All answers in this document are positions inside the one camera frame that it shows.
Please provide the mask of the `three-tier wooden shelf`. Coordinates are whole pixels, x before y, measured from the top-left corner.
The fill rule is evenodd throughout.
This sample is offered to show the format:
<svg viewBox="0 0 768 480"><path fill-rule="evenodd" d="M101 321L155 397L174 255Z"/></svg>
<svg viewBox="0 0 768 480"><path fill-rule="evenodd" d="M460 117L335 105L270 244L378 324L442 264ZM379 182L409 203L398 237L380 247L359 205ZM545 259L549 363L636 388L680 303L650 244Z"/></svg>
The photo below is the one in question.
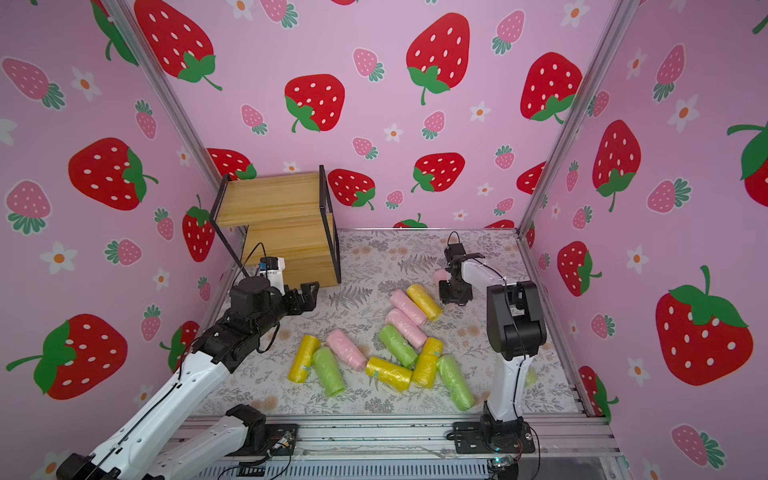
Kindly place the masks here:
<svg viewBox="0 0 768 480"><path fill-rule="evenodd" d="M221 180L209 221L246 273L262 257L285 260L284 282L342 282L340 246L324 166L314 172Z"/></svg>

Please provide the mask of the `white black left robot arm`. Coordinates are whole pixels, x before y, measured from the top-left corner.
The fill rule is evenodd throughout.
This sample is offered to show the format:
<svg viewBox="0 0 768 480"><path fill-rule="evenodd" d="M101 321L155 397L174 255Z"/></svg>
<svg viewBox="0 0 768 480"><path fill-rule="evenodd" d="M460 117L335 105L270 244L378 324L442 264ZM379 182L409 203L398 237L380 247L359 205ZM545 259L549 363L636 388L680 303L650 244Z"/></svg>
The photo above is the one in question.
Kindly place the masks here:
<svg viewBox="0 0 768 480"><path fill-rule="evenodd" d="M213 426L178 446L167 442L198 405L252 353L286 316L316 307L319 285L278 289L264 276L242 279L230 291L224 315L186 348L177 370L139 412L92 453L71 454L58 479L191 479L229 455L254 468L274 457L292 457L298 427L270 426L250 405L230 408Z"/></svg>

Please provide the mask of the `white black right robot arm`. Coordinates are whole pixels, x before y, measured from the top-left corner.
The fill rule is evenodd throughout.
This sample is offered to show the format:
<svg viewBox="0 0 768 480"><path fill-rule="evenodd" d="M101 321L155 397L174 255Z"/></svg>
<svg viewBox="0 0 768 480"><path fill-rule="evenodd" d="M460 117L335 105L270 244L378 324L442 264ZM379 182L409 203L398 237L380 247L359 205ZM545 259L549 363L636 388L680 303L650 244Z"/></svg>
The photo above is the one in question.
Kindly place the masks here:
<svg viewBox="0 0 768 480"><path fill-rule="evenodd" d="M536 284L514 282L485 262L480 253L467 253L460 243L444 250L449 278L438 282L444 304L464 306L475 291L486 293L486 332L497 354L491 393L479 421L484 445L499 451L515 440L519 446L530 432L522 414L525 380L547 330Z"/></svg>

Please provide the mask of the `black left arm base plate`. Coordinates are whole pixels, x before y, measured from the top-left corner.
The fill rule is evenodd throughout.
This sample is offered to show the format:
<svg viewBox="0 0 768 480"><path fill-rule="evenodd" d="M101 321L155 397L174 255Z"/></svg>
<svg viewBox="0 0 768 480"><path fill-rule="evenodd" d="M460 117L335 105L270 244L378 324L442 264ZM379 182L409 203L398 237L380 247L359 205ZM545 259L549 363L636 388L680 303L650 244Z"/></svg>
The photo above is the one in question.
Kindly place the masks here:
<svg viewBox="0 0 768 480"><path fill-rule="evenodd" d="M243 445L230 456L287 457L294 453L298 429L298 424L289 423L250 426Z"/></svg>

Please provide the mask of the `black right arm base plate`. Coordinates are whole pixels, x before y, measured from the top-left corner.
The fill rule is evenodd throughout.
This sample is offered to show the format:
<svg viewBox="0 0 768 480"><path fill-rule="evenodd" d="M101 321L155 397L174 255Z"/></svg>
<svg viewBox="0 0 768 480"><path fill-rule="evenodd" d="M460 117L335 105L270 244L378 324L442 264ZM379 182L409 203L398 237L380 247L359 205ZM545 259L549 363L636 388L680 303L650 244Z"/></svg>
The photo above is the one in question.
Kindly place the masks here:
<svg viewBox="0 0 768 480"><path fill-rule="evenodd" d="M455 422L445 438L459 454L532 454L537 450L530 425L523 420Z"/></svg>

